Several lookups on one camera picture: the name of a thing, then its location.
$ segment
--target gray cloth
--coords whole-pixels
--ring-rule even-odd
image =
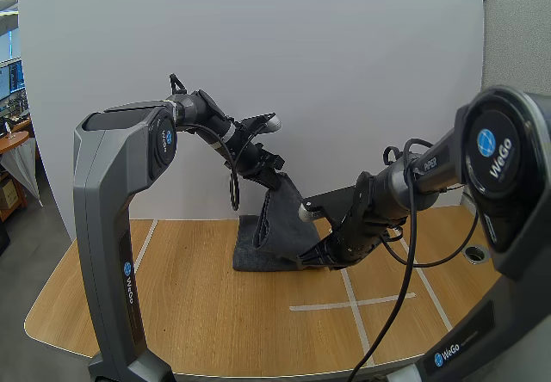
[[[291,180],[280,175],[282,186],[266,193],[260,217],[239,218],[233,269],[245,272],[300,270],[298,255],[311,249],[319,235],[313,223],[299,219],[302,197]]]

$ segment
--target white backdrop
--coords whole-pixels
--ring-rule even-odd
[[[163,99],[172,72],[237,119],[276,112],[282,130],[258,140],[304,195],[380,171],[387,145],[437,141],[480,89],[481,0],[21,0],[20,11],[34,130],[71,238],[74,127]],[[228,178],[183,134],[131,216],[235,218]],[[240,212],[258,213],[264,189],[241,184]]]

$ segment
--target gray floor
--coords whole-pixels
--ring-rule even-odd
[[[5,226],[11,244],[0,256],[0,382],[89,381],[84,360],[30,339],[23,322],[70,240],[37,163],[44,207],[32,198]]]

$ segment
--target cardboard box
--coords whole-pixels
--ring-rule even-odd
[[[0,209],[10,209],[17,202],[18,198],[14,182],[12,180],[4,180],[0,184]]]

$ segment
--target wooden table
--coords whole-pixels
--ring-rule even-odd
[[[26,120],[17,122],[12,128],[11,132],[21,131],[23,128],[26,128],[27,126],[30,126],[33,122],[30,118],[27,118]]]
[[[418,262],[451,253],[472,221],[463,206],[420,213]],[[320,235],[328,227],[318,223]],[[236,220],[131,222],[134,260],[143,254],[136,262],[136,281],[149,348],[175,373],[277,376],[352,368],[386,321],[404,267],[380,246],[340,271],[235,272],[237,230]],[[480,227],[471,243],[486,243]],[[393,243],[404,258],[405,246]],[[416,269],[408,299],[375,351],[374,363],[422,354],[497,278],[491,262],[473,265],[463,255],[443,266]],[[73,353],[91,357],[97,352],[76,243],[34,303],[25,330],[37,341]]]
[[[28,131],[13,132],[0,138],[0,154],[13,150],[28,140]]]

